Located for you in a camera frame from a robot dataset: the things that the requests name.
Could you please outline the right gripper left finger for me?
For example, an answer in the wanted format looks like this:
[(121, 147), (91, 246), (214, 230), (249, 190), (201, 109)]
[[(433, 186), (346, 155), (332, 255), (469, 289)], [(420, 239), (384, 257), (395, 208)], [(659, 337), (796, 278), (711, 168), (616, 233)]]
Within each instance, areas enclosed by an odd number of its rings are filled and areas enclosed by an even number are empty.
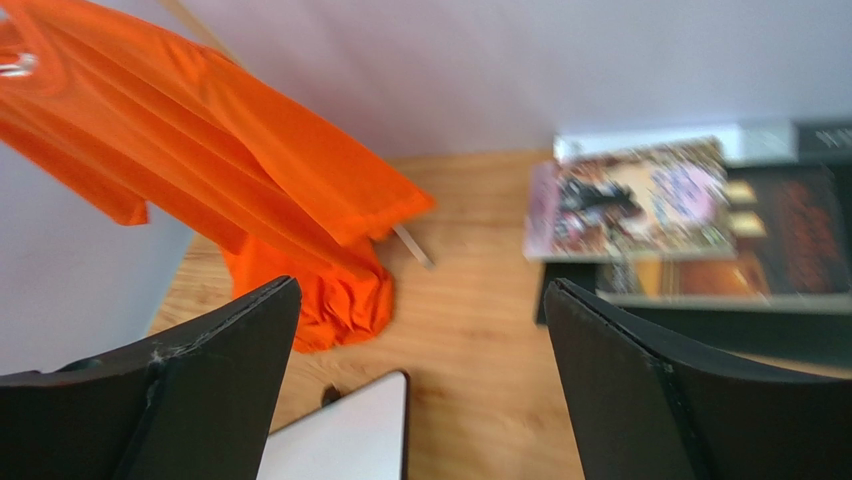
[(5, 479), (253, 479), (298, 324), (281, 277), (53, 372), (1, 379)]

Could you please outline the whiteboard with red writing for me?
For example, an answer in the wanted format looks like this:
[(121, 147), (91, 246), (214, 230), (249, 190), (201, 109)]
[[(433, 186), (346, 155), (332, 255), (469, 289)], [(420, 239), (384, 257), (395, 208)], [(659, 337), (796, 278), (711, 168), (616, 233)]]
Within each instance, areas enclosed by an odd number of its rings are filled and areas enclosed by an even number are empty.
[(406, 479), (410, 378), (395, 370), (269, 435), (259, 479)]

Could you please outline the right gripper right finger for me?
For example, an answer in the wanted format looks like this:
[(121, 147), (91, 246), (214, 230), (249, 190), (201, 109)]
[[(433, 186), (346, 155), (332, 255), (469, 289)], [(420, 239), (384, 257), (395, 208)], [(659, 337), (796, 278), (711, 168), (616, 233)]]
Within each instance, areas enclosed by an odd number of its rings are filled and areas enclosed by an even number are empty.
[(851, 383), (745, 359), (553, 281), (548, 332), (588, 479), (847, 479)]

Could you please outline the pink cover book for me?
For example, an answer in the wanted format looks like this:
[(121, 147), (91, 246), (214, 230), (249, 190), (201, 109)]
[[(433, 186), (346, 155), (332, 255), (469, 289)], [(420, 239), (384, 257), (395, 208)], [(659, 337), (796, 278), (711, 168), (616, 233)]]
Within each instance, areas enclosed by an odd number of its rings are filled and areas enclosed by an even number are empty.
[(523, 254), (561, 263), (731, 257), (727, 184), (715, 137), (539, 163)]

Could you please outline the orange t shirt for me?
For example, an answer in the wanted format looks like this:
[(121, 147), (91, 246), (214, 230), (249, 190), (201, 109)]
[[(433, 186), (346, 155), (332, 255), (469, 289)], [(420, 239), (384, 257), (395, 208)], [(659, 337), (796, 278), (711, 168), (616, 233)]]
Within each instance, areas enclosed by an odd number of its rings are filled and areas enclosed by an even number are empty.
[(215, 243), (241, 296), (295, 278), (295, 350), (394, 315), (374, 245), (433, 199), (217, 50), (89, 1), (1, 5), (1, 138), (124, 226), (156, 206)]

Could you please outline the large black book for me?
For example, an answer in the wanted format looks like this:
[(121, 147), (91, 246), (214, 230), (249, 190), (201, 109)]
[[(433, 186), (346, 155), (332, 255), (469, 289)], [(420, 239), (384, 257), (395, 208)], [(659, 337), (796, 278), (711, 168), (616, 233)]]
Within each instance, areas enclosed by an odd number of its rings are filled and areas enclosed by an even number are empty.
[[(715, 137), (722, 145), (728, 174), (734, 169), (820, 165), (831, 171), (844, 217), (851, 270), (851, 121), (776, 120), (695, 127), (557, 135), (554, 156), (580, 155)], [(542, 280), (576, 280), (596, 293), (602, 265), (549, 263)], [(848, 313), (769, 310), (621, 307), (717, 348), (806, 372), (841, 378), (851, 374), (851, 310)]]

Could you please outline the wooden clothes rack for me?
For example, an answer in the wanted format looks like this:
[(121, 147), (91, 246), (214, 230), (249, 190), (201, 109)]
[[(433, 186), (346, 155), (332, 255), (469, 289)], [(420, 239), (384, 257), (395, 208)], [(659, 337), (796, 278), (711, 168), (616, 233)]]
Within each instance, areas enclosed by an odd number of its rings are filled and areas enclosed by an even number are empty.
[(272, 183), (276, 213), (253, 237), (299, 262), (364, 269), (373, 244), (397, 236), (417, 261), (433, 261), (407, 230), (434, 200), (346, 132), (243, 68), (185, 1), (163, 7), (203, 45), (204, 98), (248, 156), (244, 166)]

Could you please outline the dark red cover book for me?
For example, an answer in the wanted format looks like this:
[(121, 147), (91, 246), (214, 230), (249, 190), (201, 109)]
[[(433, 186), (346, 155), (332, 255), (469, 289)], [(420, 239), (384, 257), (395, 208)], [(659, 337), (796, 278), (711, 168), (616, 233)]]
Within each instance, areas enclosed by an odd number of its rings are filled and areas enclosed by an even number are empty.
[(737, 168), (728, 195), (735, 257), (602, 265), (597, 295), (621, 307), (850, 312), (850, 257), (830, 170)]

